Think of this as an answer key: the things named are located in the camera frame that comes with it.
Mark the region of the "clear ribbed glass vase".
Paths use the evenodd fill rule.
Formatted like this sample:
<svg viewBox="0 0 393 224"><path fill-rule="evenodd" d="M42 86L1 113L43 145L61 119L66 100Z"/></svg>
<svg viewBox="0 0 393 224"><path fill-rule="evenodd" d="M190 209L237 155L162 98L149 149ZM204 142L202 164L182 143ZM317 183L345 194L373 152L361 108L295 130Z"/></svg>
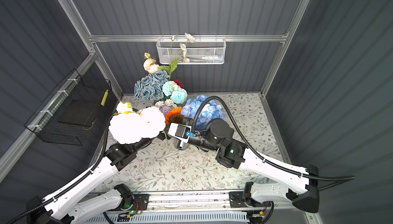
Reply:
<svg viewBox="0 0 393 224"><path fill-rule="evenodd" d="M184 150L184 142L179 139L174 139L174 147L178 150Z"/></svg>

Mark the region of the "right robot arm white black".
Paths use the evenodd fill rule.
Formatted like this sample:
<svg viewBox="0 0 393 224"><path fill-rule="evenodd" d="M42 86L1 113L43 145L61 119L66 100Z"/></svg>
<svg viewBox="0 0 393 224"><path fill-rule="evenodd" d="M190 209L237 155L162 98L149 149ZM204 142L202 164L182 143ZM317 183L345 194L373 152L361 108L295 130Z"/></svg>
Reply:
<svg viewBox="0 0 393 224"><path fill-rule="evenodd" d="M241 197L246 205L254 207L268 201L283 200L300 210L318 212L320 199L317 181L307 178L309 173L306 168L253 152L245 143L235 140L233 134L234 130L225 121L214 119L201 132L192 132L187 126L182 137L200 149L217 152L217 162L226 168L245 169L276 182L271 188L247 182Z"/></svg>

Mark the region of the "white peony flower stem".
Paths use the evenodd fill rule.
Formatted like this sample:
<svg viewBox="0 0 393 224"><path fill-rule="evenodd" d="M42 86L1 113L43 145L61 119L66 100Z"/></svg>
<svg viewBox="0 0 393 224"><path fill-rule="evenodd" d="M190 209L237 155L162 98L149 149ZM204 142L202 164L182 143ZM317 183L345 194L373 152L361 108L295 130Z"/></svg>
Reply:
<svg viewBox="0 0 393 224"><path fill-rule="evenodd" d="M154 74L160 70L160 65L156 63L156 60L151 57L150 53L144 53L145 61L143 63L143 68L149 74Z"/></svg>

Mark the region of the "dusty blue rose bunch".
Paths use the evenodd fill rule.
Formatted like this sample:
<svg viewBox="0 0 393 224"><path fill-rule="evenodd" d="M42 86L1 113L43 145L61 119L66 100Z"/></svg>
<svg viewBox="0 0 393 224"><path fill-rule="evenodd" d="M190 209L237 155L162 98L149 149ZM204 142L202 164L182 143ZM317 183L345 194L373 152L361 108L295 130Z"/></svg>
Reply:
<svg viewBox="0 0 393 224"><path fill-rule="evenodd" d="M164 70L149 74L135 83L134 96L143 101L159 101L164 98L162 87L169 80L170 76Z"/></svg>

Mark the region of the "pale blue peony stem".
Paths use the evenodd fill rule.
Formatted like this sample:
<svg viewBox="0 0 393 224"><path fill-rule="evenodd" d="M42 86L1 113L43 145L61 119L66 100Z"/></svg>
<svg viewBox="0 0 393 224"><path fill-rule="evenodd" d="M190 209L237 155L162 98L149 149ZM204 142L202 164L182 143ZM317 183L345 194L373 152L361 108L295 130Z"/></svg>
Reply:
<svg viewBox="0 0 393 224"><path fill-rule="evenodd" d="M167 81L162 86L162 91L165 98L169 98L175 104L182 104L186 102L188 94L187 91L181 88L175 81Z"/></svg>

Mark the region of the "peach carnation flower stem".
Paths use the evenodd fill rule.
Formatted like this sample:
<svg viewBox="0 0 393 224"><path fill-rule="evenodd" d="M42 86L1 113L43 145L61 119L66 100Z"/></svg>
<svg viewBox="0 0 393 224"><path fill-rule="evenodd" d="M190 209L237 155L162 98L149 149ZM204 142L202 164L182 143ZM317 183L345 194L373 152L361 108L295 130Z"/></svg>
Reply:
<svg viewBox="0 0 393 224"><path fill-rule="evenodd" d="M129 102L120 102L117 115L109 124L109 132L120 144L133 144L141 139L153 139L165 129L164 114L155 106L134 111Z"/></svg>

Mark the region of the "white poppy flower stem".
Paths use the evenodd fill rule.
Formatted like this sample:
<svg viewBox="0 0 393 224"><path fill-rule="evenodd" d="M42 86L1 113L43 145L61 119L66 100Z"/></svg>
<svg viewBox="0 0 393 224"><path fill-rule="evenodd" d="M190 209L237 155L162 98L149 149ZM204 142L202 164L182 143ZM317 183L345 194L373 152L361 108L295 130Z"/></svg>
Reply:
<svg viewBox="0 0 393 224"><path fill-rule="evenodd" d="M189 33L185 33L184 37L186 39L185 43L180 43L179 47L180 49L177 50L174 56L172 56L172 50L174 46L174 42L176 39L176 36L173 35L171 37L171 47L169 49L168 57L169 57L169 64L168 65L163 65L160 67L161 70L167 72L169 76L172 75L172 73L177 69L178 64L180 61L185 60L186 62L189 62L189 59L187 58L187 44L188 43L194 43L195 42L195 37Z"/></svg>

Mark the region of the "blue hydrangea flower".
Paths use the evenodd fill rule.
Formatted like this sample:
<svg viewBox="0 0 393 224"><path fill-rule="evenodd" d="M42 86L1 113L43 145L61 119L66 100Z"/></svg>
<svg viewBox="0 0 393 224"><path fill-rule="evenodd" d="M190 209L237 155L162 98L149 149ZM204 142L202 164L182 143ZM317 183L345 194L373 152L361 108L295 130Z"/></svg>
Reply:
<svg viewBox="0 0 393 224"><path fill-rule="evenodd" d="M181 114L186 118L193 119L196 115L200 105L208 98L205 95L199 95L195 99L188 99L181 110ZM213 119L225 119L223 113L223 107L216 102L216 100L210 100L203 108L196 121L196 131L203 130L207 124Z"/></svg>

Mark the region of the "pink peach flower bunch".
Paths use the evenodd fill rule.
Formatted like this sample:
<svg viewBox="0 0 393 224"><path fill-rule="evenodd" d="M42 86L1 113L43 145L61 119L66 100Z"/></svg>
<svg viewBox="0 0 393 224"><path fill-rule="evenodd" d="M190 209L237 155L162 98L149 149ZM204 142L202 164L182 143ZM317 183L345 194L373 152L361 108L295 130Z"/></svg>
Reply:
<svg viewBox="0 0 393 224"><path fill-rule="evenodd" d="M178 106L174 103L173 100L161 100L155 103L155 107L157 107L164 115L167 115L173 109L176 109Z"/></svg>

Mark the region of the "red gerbera flower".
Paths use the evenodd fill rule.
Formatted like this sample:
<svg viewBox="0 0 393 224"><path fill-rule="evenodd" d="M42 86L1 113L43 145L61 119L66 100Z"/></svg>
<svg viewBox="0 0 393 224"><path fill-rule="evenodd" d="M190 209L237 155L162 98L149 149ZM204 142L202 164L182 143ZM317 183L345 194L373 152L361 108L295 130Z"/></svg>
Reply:
<svg viewBox="0 0 393 224"><path fill-rule="evenodd" d="M182 84L181 81L179 81L178 79L174 79L173 81L178 85L178 87L184 89L184 85Z"/></svg>

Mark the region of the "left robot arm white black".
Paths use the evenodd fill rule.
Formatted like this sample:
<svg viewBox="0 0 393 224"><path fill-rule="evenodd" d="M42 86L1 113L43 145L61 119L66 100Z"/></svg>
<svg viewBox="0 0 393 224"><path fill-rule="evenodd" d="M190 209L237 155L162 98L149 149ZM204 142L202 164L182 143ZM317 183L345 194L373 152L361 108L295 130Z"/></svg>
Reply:
<svg viewBox="0 0 393 224"><path fill-rule="evenodd" d="M42 199L27 204L29 224L79 224L98 214L119 208L136 212L143 209L132 191L119 184L103 195L83 201L100 183L119 173L136 157L137 152L152 142L141 139L134 144L115 143L104 152L98 162L77 178Z"/></svg>

